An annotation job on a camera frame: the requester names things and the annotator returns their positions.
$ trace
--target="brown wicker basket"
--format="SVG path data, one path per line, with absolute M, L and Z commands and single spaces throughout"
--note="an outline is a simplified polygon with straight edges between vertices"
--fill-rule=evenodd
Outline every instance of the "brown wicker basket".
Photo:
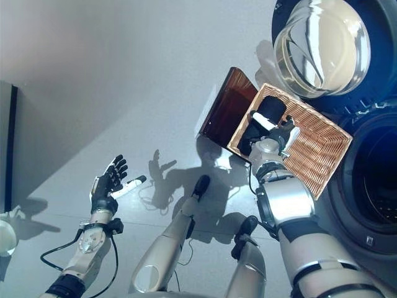
M 308 104 L 300 102 L 272 85 L 264 84 L 249 106 L 227 148 L 248 160 L 248 156 L 242 155 L 237 145 L 249 124 L 249 112 L 256 110 L 269 95 L 278 97 L 287 106 L 283 120 L 287 115 L 291 115 L 295 125 L 301 130 L 299 137 L 289 149 L 291 156 L 285 160 L 285 166 L 305 182 L 317 200 L 345 155 L 352 137 Z

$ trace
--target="gray floor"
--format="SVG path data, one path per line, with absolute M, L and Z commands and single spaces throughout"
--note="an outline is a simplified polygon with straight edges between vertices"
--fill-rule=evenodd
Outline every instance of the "gray floor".
M 202 173 L 213 183 L 198 212 L 192 261 L 177 272 L 183 291 L 223 296 L 236 266 L 232 234 L 241 214 L 257 209 L 246 165 L 197 141 L 195 132 L 229 67 L 256 84 L 266 76 L 274 2 L 1 1 L 0 75 L 21 91 L 14 172 L 20 211 L 11 219 L 19 244 L 11 259 L 0 260 L 1 297 L 37 297 L 56 279 L 38 257 L 74 237 L 89 217 L 94 177 L 119 153 L 129 177 L 148 181 L 119 200 L 120 270 L 104 297 L 127 293 L 133 268 Z M 158 166 L 151 162 L 156 150 Z M 266 297 L 287 297 L 279 244 L 262 230 L 255 236 L 267 264 Z M 64 266 L 72 254 L 50 259 Z M 189 256 L 186 245 L 181 260 Z M 86 297 L 113 270 L 110 252 Z M 177 289 L 174 278 L 169 288 Z

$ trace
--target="small white object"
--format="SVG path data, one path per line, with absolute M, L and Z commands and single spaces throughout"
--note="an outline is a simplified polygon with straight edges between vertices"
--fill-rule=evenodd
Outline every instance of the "small white object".
M 288 149 L 292 146 L 295 140 L 299 137 L 299 134 L 300 134 L 300 128 L 295 126 L 290 132 L 290 138 L 288 139 L 288 142 L 285 145 L 284 151 L 288 151 Z
M 264 117 L 263 115 L 261 115 L 258 112 L 255 112 L 252 115 L 252 119 L 254 119 L 256 122 L 258 122 L 264 129 L 266 129 L 268 131 L 271 131 L 272 129 L 277 127 L 277 125 L 270 122 L 270 120 L 268 118 Z
M 121 188 L 121 190 L 115 191 L 111 193 L 111 195 L 114 199 L 118 199 L 119 197 L 124 196 L 126 193 L 132 191 L 134 188 L 138 187 L 141 184 L 142 181 L 139 179 L 131 180 L 130 182 L 123 184 L 123 188 Z
M 8 222 L 0 219 L 0 256 L 11 256 L 17 246 L 17 235 Z

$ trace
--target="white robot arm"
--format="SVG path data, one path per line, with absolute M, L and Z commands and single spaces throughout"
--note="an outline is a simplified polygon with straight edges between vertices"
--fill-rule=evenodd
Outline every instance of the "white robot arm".
M 284 166 L 281 152 L 289 136 L 282 129 L 273 128 L 253 144 L 249 159 L 259 182 L 261 224 L 280 241 L 291 296 L 384 297 L 344 247 L 318 226 L 309 189 Z
M 40 298 L 79 298 L 95 280 L 102 259 L 109 252 L 110 241 L 115 245 L 113 235 L 123 232 L 121 220 L 112 219 L 118 208 L 115 198 L 131 191 L 146 180 L 146 177 L 140 176 L 122 184 L 122 179 L 127 176 L 126 170 L 126 160 L 122 155 L 119 155 L 108 165 L 102 176 L 95 178 L 90 192 L 91 218 L 89 221 L 80 224 L 75 239 L 77 240 L 81 235 L 79 245 L 65 269 L 43 259 L 45 255 L 57 249 L 42 255 L 41 259 L 45 263 L 60 269 L 62 273 Z

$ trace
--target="black cable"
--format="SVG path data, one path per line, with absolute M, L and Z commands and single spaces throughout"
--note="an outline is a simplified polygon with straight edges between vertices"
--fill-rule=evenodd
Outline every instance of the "black cable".
M 91 296 L 90 298 L 96 298 L 96 297 L 98 297 L 99 295 L 102 295 L 108 288 L 110 288 L 110 286 L 112 285 L 112 283 L 113 283 L 114 280 L 116 279 L 116 275 L 117 275 L 117 271 L 118 271 L 118 253 L 117 253 L 117 246 L 116 246 L 116 243 L 114 242 L 113 235 L 110 234 L 109 237 L 110 237 L 110 240 L 112 241 L 113 248 L 114 248 L 114 255 L 115 255 L 115 257 L 116 257 L 116 268 L 115 268 L 115 270 L 114 270 L 113 278 L 112 278 L 112 280 L 109 282 L 109 284 L 106 286 L 105 289 L 101 290 L 98 294 L 93 295 L 93 296 Z
M 181 287 L 180 287 L 180 285 L 179 285 L 178 274 L 176 273 L 176 270 L 174 270 L 174 272 L 175 272 L 175 277 L 176 277 L 176 283 L 178 284 L 178 291 L 180 292 L 180 291 L 181 291 Z
M 193 258 L 193 246 L 192 246 L 192 244 L 191 244 L 192 241 L 193 241 L 193 238 L 190 239 L 189 242 L 187 243 L 187 244 L 189 244 L 190 249 L 192 250 L 192 253 L 191 253 L 191 255 L 190 255 L 190 258 L 189 258 L 189 260 L 188 260 L 186 263 L 180 263 L 180 262 L 178 262 L 178 264 L 180 264 L 181 266 L 187 266 L 187 265 L 190 263 L 190 261 L 192 261 L 192 258 Z
M 56 270 L 59 270 L 59 271 L 63 271 L 63 268 L 61 268 L 61 267 L 59 267 L 59 266 L 57 266 L 57 265 L 55 265 L 55 264 L 53 264 L 53 263 L 47 261 L 44 257 L 45 257 L 46 255 L 49 255 L 50 253 L 54 253 L 54 252 L 56 252 L 56 251 L 58 251 L 58 250 L 62 250 L 62 249 L 64 249 L 64 248 L 68 247 L 68 246 L 71 246 L 73 243 L 76 243 L 76 242 L 79 240 L 80 235 L 83 233 L 83 231 L 84 231 L 83 229 L 79 228 L 79 230 L 77 231 L 77 234 L 76 234 L 76 236 L 75 236 L 75 238 L 74 238 L 73 241 L 70 241 L 69 243 L 67 243 L 67 244 L 65 244 L 65 245 L 59 246 L 59 247 L 57 247 L 57 248 L 54 248 L 53 250 L 46 251 L 44 254 L 42 254 L 42 255 L 40 256 L 40 259 L 41 259 L 45 264 L 49 265 L 50 267 L 55 268 Z M 91 296 L 90 298 L 96 298 L 96 297 L 98 297 L 99 295 L 103 294 L 103 293 L 112 285 L 112 283 L 114 282 L 114 280 L 115 280 L 115 278 L 116 278 L 116 275 L 117 275 L 117 271 L 118 271 L 118 252 L 117 252 L 117 246 L 116 246 L 116 243 L 114 242 L 114 239 L 113 239 L 113 235 L 112 235 L 112 234 L 109 235 L 109 238 L 110 238 L 110 240 L 112 241 L 113 248 L 114 248 L 114 254 L 115 254 L 115 258 L 116 258 L 116 268 L 115 268 L 115 271 L 114 271 L 114 274 L 113 274 L 113 278 L 112 278 L 112 280 L 109 282 L 109 284 L 105 287 L 105 289 L 101 290 L 98 294 L 96 294 L 96 295 L 94 295 L 94 296 Z
M 82 234 L 82 232 L 83 232 L 83 229 L 79 228 L 73 241 L 70 241 L 69 243 L 67 243 L 65 245 L 59 246 L 57 248 L 54 248 L 53 250 L 46 251 L 44 254 L 42 254 L 40 256 L 40 260 L 43 261 L 45 264 L 49 265 L 50 267 L 55 268 L 56 270 L 63 271 L 63 268 L 61 268 L 61 267 L 59 267 L 59 266 L 47 261 L 44 257 L 46 255 L 49 255 L 50 253 L 54 253 L 54 252 L 56 252 L 58 250 L 62 250 L 64 248 L 68 247 L 68 246 L 71 246 L 73 243 L 76 243 L 77 240 L 79 240 L 80 235 Z
M 249 182 L 249 188 L 251 190 L 251 192 L 256 196 L 256 192 L 254 192 L 254 190 L 252 189 L 251 186 L 251 173 L 252 173 L 252 165 L 249 165 L 249 174 L 248 174 L 248 182 Z

